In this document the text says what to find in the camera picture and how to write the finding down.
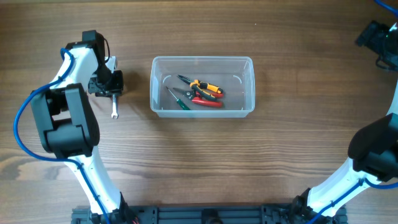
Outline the silver combination wrench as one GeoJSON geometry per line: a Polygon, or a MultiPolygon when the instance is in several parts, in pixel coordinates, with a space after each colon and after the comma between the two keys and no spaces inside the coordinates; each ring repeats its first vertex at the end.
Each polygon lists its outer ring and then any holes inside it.
{"type": "Polygon", "coordinates": [[[116,95],[112,95],[112,113],[111,117],[113,119],[118,119],[118,97],[116,95]]]}

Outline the green handle screwdriver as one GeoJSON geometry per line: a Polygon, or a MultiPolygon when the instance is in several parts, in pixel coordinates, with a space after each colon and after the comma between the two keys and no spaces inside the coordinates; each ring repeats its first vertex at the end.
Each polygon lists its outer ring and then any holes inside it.
{"type": "Polygon", "coordinates": [[[177,102],[177,104],[181,107],[181,109],[183,110],[190,110],[190,108],[180,99],[177,98],[177,96],[174,94],[174,92],[169,88],[166,87],[166,89],[170,92],[170,94],[175,98],[175,101],[177,102]]]}

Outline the red handle snips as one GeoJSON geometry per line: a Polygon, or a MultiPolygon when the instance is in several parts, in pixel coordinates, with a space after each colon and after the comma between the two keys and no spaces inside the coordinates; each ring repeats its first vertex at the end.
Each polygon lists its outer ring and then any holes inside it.
{"type": "Polygon", "coordinates": [[[208,107],[213,107],[213,108],[221,108],[222,107],[222,102],[220,101],[209,101],[204,99],[199,92],[195,90],[183,90],[181,88],[175,88],[173,87],[173,90],[175,90],[177,93],[182,94],[186,98],[188,98],[190,101],[192,101],[194,104],[202,105],[202,106],[208,106],[208,107]]]}

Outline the orange black needle-nose pliers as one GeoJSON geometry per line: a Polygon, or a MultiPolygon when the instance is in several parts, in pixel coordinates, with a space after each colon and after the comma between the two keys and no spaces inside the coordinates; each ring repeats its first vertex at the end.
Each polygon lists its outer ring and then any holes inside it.
{"type": "Polygon", "coordinates": [[[207,82],[202,82],[199,80],[191,80],[183,75],[177,75],[181,81],[185,82],[190,86],[192,90],[198,93],[200,96],[204,97],[209,101],[216,101],[217,98],[224,96],[224,91],[216,85],[212,85],[207,82]]]}

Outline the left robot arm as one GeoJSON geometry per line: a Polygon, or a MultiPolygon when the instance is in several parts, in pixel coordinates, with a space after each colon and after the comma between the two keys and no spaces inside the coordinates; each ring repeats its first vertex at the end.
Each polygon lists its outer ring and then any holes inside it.
{"type": "Polygon", "coordinates": [[[28,102],[42,147],[71,169],[90,202],[86,218],[72,222],[137,223],[101,160],[100,129],[88,99],[89,94],[111,98],[111,116],[118,118],[124,80],[116,57],[95,30],[84,31],[80,42],[70,42],[60,53],[63,63],[56,77],[33,91],[28,102]]]}

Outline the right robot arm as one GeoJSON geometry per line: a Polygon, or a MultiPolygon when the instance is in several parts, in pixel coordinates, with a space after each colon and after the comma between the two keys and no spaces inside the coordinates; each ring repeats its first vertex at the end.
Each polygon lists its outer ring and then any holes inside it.
{"type": "Polygon", "coordinates": [[[397,97],[386,115],[353,136],[345,162],[327,180],[295,197],[290,223],[333,223],[348,201],[368,188],[393,189],[397,178],[397,97]]]}

